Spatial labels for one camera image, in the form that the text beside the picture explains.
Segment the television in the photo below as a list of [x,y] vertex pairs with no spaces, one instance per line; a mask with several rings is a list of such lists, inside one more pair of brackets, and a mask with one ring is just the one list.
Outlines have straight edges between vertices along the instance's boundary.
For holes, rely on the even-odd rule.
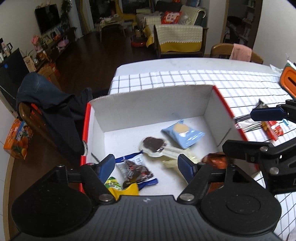
[[45,33],[46,31],[52,29],[53,27],[61,23],[59,11],[57,10],[56,4],[36,8],[35,15],[41,34]]

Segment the white cardboard box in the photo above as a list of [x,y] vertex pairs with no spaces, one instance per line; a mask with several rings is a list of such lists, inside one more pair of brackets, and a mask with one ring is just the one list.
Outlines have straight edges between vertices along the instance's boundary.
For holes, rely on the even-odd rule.
[[[190,147],[192,153],[203,158],[208,153],[222,150],[227,139],[245,140],[234,125],[233,115],[215,86],[186,85],[147,89],[94,99],[88,103],[83,140],[88,152],[81,157],[81,164],[95,162],[108,154],[115,158],[139,152],[140,141],[148,136],[164,138],[172,146],[179,147],[161,130],[184,119],[193,129],[203,131],[205,136]],[[162,164],[163,158],[151,158],[144,154],[144,161],[159,183],[147,186],[140,195],[174,195],[175,198],[187,186],[185,179],[174,169]],[[251,175],[254,166],[238,161]],[[124,178],[115,167],[111,176],[120,184]]]

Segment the curtain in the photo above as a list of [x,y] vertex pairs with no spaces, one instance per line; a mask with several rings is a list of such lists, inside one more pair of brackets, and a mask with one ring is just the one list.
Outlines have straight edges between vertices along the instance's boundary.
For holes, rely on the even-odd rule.
[[75,0],[77,11],[78,11],[78,16],[79,16],[79,21],[80,21],[80,25],[81,25],[81,31],[82,31],[83,35],[86,35],[86,34],[89,33],[89,30],[88,30],[88,27],[86,25],[84,14],[83,14],[83,11],[82,11],[82,1],[83,0]]

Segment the orange tissue box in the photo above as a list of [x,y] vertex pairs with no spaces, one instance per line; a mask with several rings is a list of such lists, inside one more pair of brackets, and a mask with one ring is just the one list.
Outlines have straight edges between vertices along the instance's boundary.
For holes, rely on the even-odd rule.
[[3,148],[14,158],[24,160],[32,136],[33,130],[24,121],[15,119]]

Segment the blue snack bag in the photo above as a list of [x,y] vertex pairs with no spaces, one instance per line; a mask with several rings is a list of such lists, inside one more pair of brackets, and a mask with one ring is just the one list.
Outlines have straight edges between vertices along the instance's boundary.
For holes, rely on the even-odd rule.
[[172,137],[183,149],[187,149],[205,134],[202,131],[193,130],[183,123],[184,120],[180,120],[176,124],[163,129],[163,131]]

